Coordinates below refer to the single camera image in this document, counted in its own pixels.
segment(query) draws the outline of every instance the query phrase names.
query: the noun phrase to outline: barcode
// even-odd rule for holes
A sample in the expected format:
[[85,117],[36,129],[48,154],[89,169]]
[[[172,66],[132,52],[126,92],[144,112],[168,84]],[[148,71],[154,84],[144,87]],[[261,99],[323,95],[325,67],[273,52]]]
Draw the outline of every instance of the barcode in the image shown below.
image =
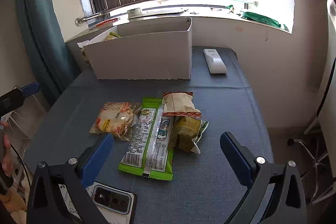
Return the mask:
[[140,157],[140,155],[137,155],[137,154],[126,153],[126,155],[123,157],[121,163],[122,164],[139,166],[139,157]]

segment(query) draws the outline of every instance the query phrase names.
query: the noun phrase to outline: blue curtain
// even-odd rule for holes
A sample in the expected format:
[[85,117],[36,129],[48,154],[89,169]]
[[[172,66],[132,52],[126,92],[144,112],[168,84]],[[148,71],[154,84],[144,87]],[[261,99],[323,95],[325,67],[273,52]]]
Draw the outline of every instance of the blue curtain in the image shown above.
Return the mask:
[[80,73],[64,43],[53,2],[16,0],[16,14],[33,73],[53,105]]

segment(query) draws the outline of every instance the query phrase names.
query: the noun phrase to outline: white remote control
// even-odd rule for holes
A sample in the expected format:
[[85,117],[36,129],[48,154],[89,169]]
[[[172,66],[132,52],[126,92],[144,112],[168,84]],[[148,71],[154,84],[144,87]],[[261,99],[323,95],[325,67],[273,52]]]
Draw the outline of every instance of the white remote control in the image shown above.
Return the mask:
[[227,73],[227,69],[218,52],[212,48],[203,50],[210,73]]

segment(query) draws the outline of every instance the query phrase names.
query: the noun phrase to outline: floor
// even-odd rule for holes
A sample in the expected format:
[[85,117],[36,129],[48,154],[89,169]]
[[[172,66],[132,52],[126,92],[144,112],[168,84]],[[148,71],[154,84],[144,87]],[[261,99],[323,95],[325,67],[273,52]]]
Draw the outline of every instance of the floor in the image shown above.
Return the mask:
[[[315,155],[316,151],[316,138],[320,139],[319,144],[319,155],[326,150],[323,135],[321,133],[315,133],[308,136],[298,136],[297,134],[269,134],[270,141],[273,149],[273,157],[275,163],[285,163],[289,160],[295,161],[298,166],[300,174],[303,173],[311,166],[311,160],[305,149],[298,143],[293,146],[288,146],[287,141],[290,138],[300,138],[303,139],[310,151]],[[329,159],[324,159],[323,163],[330,164]],[[332,183],[332,174],[329,169],[322,170],[319,181],[319,191],[317,196],[322,193],[330,184]],[[306,197],[311,197],[315,190],[315,174],[311,172],[302,181]],[[308,204],[307,206],[307,224],[320,224],[319,218],[322,213],[326,210],[330,202],[333,200],[332,197],[323,200],[317,204]]]

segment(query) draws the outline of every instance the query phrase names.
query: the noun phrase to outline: hand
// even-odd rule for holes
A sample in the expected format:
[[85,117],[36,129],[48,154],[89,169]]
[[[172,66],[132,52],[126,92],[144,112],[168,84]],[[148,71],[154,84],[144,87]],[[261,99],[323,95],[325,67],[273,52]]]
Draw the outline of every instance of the hand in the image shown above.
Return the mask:
[[[5,128],[8,127],[7,122],[0,122],[0,124],[2,124]],[[6,154],[3,158],[2,169],[5,171],[5,174],[10,177],[13,171],[13,162],[11,156],[11,142],[9,141],[7,135],[3,137],[3,143],[6,148]]]

